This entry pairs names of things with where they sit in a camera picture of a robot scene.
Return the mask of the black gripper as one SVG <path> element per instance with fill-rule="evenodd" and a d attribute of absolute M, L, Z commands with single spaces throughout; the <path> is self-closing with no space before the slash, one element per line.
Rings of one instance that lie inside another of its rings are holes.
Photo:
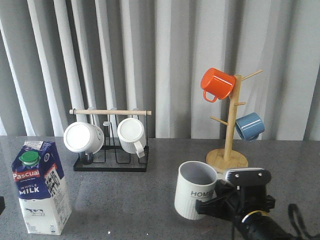
<path fill-rule="evenodd" d="M 266 185 L 271 173 L 262 167 L 228 168 L 224 171 L 224 183 L 216 192 L 217 197 L 196 200 L 195 210 L 200 215 L 222 220 L 233 220 L 253 211 L 269 212 L 275 207 L 275 199 L 267 194 Z"/>
<path fill-rule="evenodd" d="M 6 208 L 5 199 L 3 196 L 0 196 L 0 215 L 3 213 L 5 208 Z"/>

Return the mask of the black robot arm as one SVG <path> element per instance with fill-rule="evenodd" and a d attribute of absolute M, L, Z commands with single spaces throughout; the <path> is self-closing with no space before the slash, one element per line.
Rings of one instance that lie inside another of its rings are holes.
<path fill-rule="evenodd" d="M 198 214 L 231 222 L 232 229 L 245 240 L 300 240 L 297 225 L 297 235 L 293 236 L 268 216 L 276 202 L 266 190 L 271 178 L 271 173 L 261 167 L 229 168 L 216 183 L 216 197 L 197 200 L 195 209 Z"/>

